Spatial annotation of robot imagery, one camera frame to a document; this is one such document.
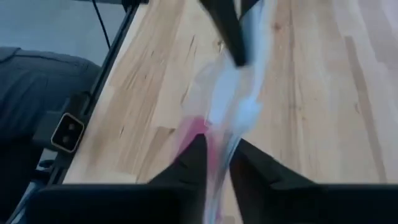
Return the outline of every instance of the butcher block countertop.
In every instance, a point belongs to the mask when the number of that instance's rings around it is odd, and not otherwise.
[[[194,76],[220,52],[198,1],[150,0],[121,47],[64,183],[143,183],[176,154]],[[266,0],[274,38],[244,139],[326,183],[398,182],[398,1]],[[230,179],[223,222],[241,223]]]

